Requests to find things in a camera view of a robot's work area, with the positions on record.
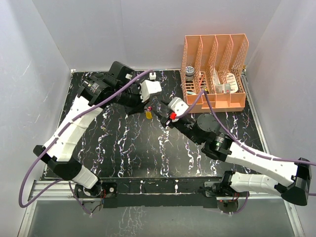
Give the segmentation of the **yellow key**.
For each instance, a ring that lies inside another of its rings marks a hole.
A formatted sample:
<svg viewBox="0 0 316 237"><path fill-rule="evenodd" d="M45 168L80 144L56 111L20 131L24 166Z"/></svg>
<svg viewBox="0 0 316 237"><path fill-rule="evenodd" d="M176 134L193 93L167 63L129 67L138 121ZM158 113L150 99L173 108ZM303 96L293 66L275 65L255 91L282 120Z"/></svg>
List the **yellow key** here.
<svg viewBox="0 0 316 237"><path fill-rule="evenodd" d="M152 119L152 118L153 118L151 111L146 111L146 112L145 112L145 115L146 115L146 118L147 118L147 119Z"/></svg>

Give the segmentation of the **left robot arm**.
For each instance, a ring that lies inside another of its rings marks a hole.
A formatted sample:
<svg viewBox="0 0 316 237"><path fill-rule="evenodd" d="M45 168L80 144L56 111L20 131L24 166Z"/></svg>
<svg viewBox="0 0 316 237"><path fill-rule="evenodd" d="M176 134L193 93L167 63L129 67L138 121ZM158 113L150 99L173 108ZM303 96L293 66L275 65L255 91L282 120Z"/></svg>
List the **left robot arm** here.
<svg viewBox="0 0 316 237"><path fill-rule="evenodd" d="M73 157L78 141L108 105L122 105L128 115L140 113L157 92L161 92L161 87L154 71L136 76L132 68L115 61L108 72L83 80L62 123L52 137L44 145L35 146L33 152L59 178L73 181L83 186L91 197L97 197L102 191L99 177Z"/></svg>

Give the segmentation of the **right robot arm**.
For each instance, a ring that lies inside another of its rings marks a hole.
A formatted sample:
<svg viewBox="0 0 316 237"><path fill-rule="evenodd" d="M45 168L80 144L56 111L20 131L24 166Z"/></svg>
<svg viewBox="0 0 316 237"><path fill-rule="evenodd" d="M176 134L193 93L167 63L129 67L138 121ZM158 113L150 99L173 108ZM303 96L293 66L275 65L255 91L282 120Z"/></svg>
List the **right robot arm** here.
<svg viewBox="0 0 316 237"><path fill-rule="evenodd" d="M221 132L222 125L212 114L201 114L197 119L185 115L188 105L179 97L173 98L167 106L168 116L155 113L163 127L176 128L192 142L202 145L202 153L210 159L256 171L256 174L226 171L221 182L205 188L206 192L226 196L243 192L267 193L295 205L307 205L312 179L309 160L278 158L250 148L228 132ZM176 117L177 112L183 114L181 118Z"/></svg>

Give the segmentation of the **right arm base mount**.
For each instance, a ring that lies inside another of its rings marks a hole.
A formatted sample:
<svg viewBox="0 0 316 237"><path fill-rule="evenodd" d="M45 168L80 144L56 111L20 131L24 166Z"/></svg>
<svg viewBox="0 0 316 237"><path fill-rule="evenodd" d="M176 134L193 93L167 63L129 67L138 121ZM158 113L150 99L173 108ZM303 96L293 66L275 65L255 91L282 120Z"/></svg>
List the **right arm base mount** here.
<svg viewBox="0 0 316 237"><path fill-rule="evenodd" d="M221 198L220 202L236 202L247 196L247 192L235 191L227 183L211 181L204 182L198 192L208 198Z"/></svg>

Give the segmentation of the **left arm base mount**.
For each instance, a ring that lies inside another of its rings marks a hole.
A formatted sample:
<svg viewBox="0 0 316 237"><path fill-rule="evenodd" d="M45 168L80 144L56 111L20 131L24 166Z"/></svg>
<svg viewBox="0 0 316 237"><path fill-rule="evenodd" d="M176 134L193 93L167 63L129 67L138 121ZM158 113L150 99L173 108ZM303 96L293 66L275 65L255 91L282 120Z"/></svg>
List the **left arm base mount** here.
<svg viewBox="0 0 316 237"><path fill-rule="evenodd" d="M75 184L75 194L80 199L98 199L103 208L118 207L118 186L115 182L97 181L92 189Z"/></svg>

